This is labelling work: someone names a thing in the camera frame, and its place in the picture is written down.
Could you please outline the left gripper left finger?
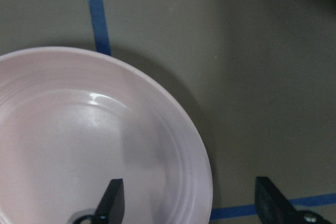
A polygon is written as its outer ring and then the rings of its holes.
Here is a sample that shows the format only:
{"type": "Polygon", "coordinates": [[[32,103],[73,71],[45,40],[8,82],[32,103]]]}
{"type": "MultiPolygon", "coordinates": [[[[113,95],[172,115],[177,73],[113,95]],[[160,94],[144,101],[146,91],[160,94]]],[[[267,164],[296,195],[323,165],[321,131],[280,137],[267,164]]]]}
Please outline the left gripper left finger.
{"type": "Polygon", "coordinates": [[[122,223],[124,218],[123,179],[112,179],[93,214],[76,217],[70,223],[122,223]]]}

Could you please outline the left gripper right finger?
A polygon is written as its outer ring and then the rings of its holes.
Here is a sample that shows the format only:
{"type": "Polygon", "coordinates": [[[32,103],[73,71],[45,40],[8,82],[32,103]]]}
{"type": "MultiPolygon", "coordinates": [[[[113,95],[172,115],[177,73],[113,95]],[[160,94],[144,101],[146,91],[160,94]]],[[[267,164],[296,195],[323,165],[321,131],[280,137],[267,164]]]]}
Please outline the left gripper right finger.
{"type": "Polygon", "coordinates": [[[297,210],[268,177],[255,179],[255,209],[261,223],[330,223],[310,210],[297,210]]]}

